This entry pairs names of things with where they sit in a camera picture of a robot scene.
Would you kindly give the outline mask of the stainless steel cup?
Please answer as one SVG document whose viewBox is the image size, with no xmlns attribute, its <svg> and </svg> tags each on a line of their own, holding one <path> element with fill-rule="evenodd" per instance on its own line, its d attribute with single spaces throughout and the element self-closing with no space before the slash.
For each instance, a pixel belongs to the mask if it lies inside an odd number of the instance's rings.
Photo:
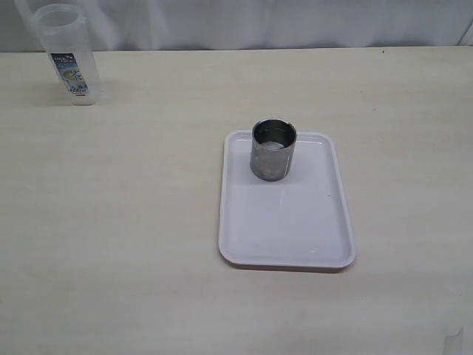
<svg viewBox="0 0 473 355">
<path fill-rule="evenodd" d="M 281 118 L 266 118 L 251 131 L 250 168 L 261 180 L 278 181 L 290 171 L 297 131 Z"/>
</svg>

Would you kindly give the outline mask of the white rectangular plastic tray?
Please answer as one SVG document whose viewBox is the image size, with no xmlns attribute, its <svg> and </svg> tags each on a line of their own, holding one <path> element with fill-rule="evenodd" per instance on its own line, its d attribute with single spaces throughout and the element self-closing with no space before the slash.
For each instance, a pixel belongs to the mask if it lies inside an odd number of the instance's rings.
<svg viewBox="0 0 473 355">
<path fill-rule="evenodd" d="M 236 266 L 341 270 L 357 256 L 333 141 L 298 134 L 288 175 L 276 182 L 250 169 L 251 131 L 224 143 L 218 247 Z"/>
</svg>

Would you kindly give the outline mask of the white backdrop curtain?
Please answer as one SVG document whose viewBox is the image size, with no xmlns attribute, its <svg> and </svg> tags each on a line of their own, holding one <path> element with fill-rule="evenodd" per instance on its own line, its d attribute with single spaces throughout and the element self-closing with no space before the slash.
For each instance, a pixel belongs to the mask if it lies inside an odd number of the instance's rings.
<svg viewBox="0 0 473 355">
<path fill-rule="evenodd" d="M 95 50 L 445 46 L 470 1 L 81 1 Z"/>
</svg>

